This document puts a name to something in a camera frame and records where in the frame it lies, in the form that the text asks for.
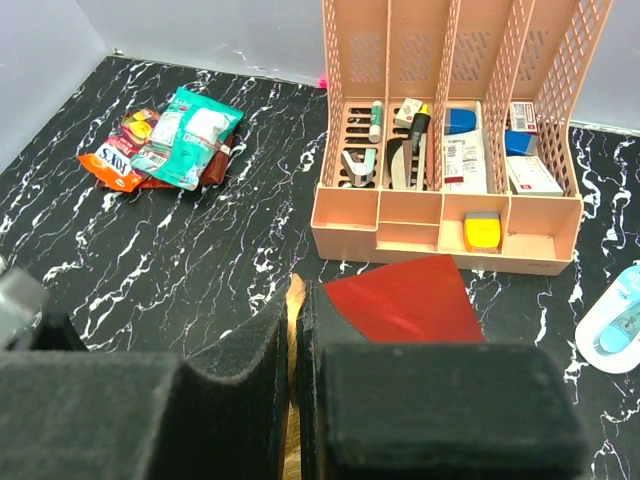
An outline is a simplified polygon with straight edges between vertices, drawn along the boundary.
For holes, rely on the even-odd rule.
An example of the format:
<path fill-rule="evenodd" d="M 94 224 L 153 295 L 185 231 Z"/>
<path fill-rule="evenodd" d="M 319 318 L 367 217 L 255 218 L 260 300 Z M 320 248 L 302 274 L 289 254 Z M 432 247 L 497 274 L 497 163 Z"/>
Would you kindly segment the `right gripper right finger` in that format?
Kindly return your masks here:
<path fill-rule="evenodd" d="M 297 324 L 305 479 L 577 479 L 589 441 L 543 351 L 375 343 L 310 283 Z"/>

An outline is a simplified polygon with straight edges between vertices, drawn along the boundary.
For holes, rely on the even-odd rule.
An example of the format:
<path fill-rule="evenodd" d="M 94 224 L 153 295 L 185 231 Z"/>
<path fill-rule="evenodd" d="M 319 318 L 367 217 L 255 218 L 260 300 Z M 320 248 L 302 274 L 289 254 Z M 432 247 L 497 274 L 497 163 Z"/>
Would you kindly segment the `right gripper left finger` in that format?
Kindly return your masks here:
<path fill-rule="evenodd" d="M 99 353 L 55 316 L 1 354 L 5 479 L 278 479 L 286 292 L 201 352 Z"/>

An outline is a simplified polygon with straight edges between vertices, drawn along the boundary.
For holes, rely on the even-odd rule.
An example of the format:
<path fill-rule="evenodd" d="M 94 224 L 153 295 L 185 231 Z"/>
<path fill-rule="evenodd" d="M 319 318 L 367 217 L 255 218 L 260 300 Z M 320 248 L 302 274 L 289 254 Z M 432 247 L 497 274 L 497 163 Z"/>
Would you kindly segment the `red brown paper bag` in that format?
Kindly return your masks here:
<path fill-rule="evenodd" d="M 321 285 L 349 327 L 382 343 L 473 343 L 485 340 L 451 256 L 425 257 L 379 267 Z M 311 288 L 291 276 L 286 294 L 289 412 L 283 477 L 302 477 L 298 401 L 298 333 Z"/>

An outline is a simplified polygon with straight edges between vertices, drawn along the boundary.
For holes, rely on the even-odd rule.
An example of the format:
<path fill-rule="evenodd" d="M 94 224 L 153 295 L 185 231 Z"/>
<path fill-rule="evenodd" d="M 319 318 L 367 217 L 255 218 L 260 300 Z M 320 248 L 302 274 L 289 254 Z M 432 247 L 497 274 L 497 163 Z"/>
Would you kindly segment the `Fox's fruits candy bag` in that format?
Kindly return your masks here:
<path fill-rule="evenodd" d="M 160 115 L 149 108 L 128 114 L 117 132 L 109 136 L 93 153 L 77 157 L 83 168 L 102 186 L 131 193 L 148 176 L 131 166 L 131 159 L 151 137 Z"/>

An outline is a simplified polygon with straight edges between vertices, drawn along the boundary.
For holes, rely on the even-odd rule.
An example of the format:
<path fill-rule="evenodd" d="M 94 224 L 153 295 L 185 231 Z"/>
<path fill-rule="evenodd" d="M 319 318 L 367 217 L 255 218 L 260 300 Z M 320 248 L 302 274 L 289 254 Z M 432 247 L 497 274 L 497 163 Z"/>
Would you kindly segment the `red chips bag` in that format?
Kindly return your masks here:
<path fill-rule="evenodd" d="M 203 171 L 199 179 L 200 186 L 208 185 L 220 185 L 225 177 L 227 167 L 230 161 L 231 154 L 231 139 L 228 138 L 216 154 L 211 158 L 209 164 Z M 174 185 L 155 179 L 154 177 L 147 177 L 140 184 L 135 186 L 132 190 L 123 189 L 119 186 L 110 186 L 102 180 L 95 182 L 96 188 L 108 189 L 116 192 L 131 193 L 136 190 L 149 190 L 149 189 L 175 189 Z"/>

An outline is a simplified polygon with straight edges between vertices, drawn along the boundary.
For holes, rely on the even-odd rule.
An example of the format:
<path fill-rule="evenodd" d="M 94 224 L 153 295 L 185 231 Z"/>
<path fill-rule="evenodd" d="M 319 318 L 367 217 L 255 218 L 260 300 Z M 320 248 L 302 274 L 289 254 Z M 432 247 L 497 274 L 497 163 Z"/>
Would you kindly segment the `teal snack bag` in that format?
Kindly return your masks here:
<path fill-rule="evenodd" d="M 243 117 L 236 108 L 180 87 L 131 166 L 193 191 Z"/>

